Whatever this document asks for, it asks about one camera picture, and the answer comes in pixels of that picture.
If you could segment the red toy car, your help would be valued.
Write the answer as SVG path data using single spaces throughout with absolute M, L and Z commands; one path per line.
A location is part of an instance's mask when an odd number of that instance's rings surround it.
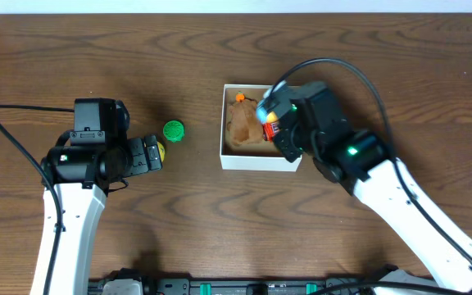
M 264 140 L 267 142 L 272 142 L 274 136 L 280 131 L 277 122 L 265 123 L 262 127 L 264 132 Z

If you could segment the yellow ball blue letters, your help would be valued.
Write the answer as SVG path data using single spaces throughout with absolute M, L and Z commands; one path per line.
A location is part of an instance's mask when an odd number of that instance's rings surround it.
M 161 161 L 164 161 L 165 160 L 165 155 L 166 155 L 165 147 L 160 142 L 157 143 L 157 147 L 158 147 L 158 152 L 159 152 L 159 156 L 161 158 Z

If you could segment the brown plush capybara toy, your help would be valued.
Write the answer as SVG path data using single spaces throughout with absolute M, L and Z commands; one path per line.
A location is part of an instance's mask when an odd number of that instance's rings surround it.
M 229 141 L 234 146 L 258 144 L 264 140 L 263 127 L 256 115 L 257 102 L 239 92 L 235 102 L 228 107 L 229 122 L 226 125 Z

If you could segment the orange rubber duck blue cap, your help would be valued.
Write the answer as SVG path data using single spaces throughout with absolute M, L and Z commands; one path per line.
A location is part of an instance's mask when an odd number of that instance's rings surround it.
M 278 107 L 278 100 L 274 94 L 270 94 L 268 97 L 261 99 L 256 107 L 256 117 L 264 125 L 271 121 L 270 116 Z

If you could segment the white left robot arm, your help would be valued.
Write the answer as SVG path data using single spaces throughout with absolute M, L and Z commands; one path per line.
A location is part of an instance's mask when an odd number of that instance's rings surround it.
M 165 147 L 154 135 L 109 143 L 63 134 L 42 160 L 44 223 L 32 294 L 85 294 L 98 223 L 111 184 L 160 170 Z

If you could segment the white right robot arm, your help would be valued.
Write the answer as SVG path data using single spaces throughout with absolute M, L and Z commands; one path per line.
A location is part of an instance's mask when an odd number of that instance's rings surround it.
M 388 143 L 355 129 L 326 84 L 280 84 L 256 111 L 270 123 L 272 141 L 289 162 L 302 154 L 329 181 L 378 214 L 419 257 L 441 288 L 472 292 L 472 239 L 392 159 Z

